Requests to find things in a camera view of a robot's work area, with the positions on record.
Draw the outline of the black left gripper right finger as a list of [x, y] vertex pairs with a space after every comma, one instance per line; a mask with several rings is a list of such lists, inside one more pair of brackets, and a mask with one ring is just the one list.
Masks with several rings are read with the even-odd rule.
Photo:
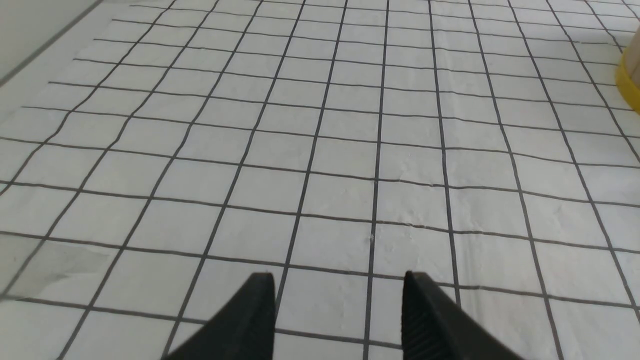
[[425, 272], [403, 280], [401, 348], [404, 360], [519, 360]]

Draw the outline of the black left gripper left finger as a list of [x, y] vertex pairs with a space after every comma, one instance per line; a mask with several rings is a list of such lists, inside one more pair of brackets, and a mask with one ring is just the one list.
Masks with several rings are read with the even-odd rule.
[[165, 360], [272, 360], [275, 280], [254, 272], [229, 301]]

